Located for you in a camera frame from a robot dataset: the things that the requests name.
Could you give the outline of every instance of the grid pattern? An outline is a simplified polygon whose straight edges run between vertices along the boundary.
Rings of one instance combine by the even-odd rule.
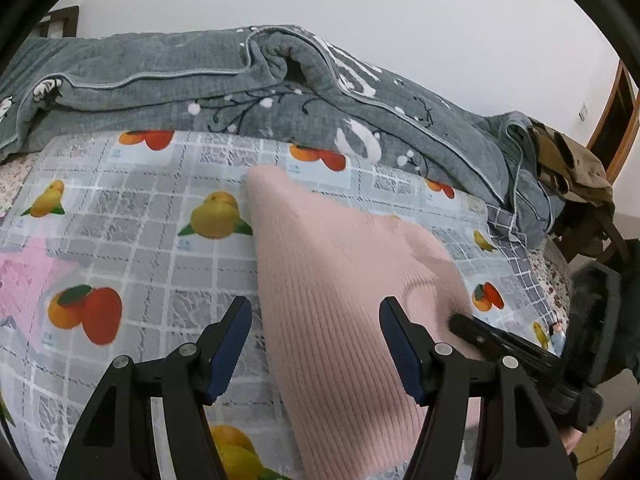
[[[140,361],[166,355],[219,320],[237,294],[252,302],[252,331],[228,391],[207,408],[207,418],[247,432],[268,467],[303,477],[286,409],[269,374],[252,238],[177,237],[191,211],[215,190],[231,193],[250,224],[243,183],[257,164],[281,166],[309,189],[339,202],[429,228],[449,250],[470,293],[478,283],[492,282],[503,294],[504,310],[482,314],[495,326],[531,339],[530,322],[541,319],[527,292],[540,287],[524,247],[492,240],[486,205],[462,192],[448,198],[429,190],[418,176],[364,160],[348,160],[346,170],[333,172],[321,161],[300,163],[289,155],[288,145],[267,139],[176,132],[158,152],[144,145],[123,148],[117,139],[117,134],[98,134],[53,140],[0,228],[5,251],[20,251],[31,237],[41,236],[49,256],[75,265],[43,291],[30,333],[10,322],[0,327],[2,394],[35,479],[54,478],[79,415],[114,357],[128,354]],[[65,215],[21,217],[53,180],[65,183]],[[500,251],[481,251],[473,242],[475,230]],[[529,288],[523,281],[527,270]],[[53,293],[78,283],[110,286],[122,298],[122,322],[112,344],[92,344],[81,328],[56,329],[44,315]],[[154,427],[163,477],[171,478],[157,404]],[[403,467],[376,478],[400,478]]]

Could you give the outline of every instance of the white dot on blanket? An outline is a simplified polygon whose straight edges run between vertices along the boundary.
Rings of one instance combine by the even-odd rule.
[[[200,113],[200,105],[198,103],[191,103],[187,110],[191,115],[197,115]]]

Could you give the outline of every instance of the fruit print tablecloth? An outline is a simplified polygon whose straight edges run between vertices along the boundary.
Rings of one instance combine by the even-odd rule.
[[[303,478],[269,374],[244,176],[275,164],[308,188],[430,229],[478,317],[536,338],[553,314],[517,240],[492,238],[485,204],[417,175],[268,139],[194,132],[57,137],[0,228],[0,388],[34,479],[53,479],[81,410],[111,360],[165,356],[232,298],[252,332],[212,423],[247,433],[265,466]],[[172,478],[161,405],[154,426]],[[469,438],[466,449],[473,447]],[[463,449],[461,479],[468,478]],[[378,478],[400,478],[403,465]]]

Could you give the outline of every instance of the metal screw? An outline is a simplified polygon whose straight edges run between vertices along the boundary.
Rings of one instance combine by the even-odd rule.
[[[436,351],[436,354],[439,355],[451,355],[453,354],[453,348],[446,343],[437,343],[433,348]]]
[[[511,368],[513,370],[514,368],[518,367],[518,360],[511,355],[505,355],[502,358],[502,364],[507,368]]]
[[[196,345],[194,345],[193,343],[185,343],[184,345],[182,345],[180,347],[178,352],[180,352],[180,355],[184,355],[185,357],[187,357],[187,356],[195,354],[197,349],[198,349],[198,347]]]
[[[129,364],[129,356],[119,355],[113,360],[112,364],[114,368],[124,368]]]

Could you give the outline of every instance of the pink ribbed garment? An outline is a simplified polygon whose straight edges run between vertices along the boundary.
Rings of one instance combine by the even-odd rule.
[[[253,168],[246,184],[271,371],[307,478],[356,480],[408,459],[424,410],[402,389],[378,307],[395,296],[436,342],[478,358],[447,329],[453,312],[470,314],[456,266],[423,227],[313,194],[281,168]]]

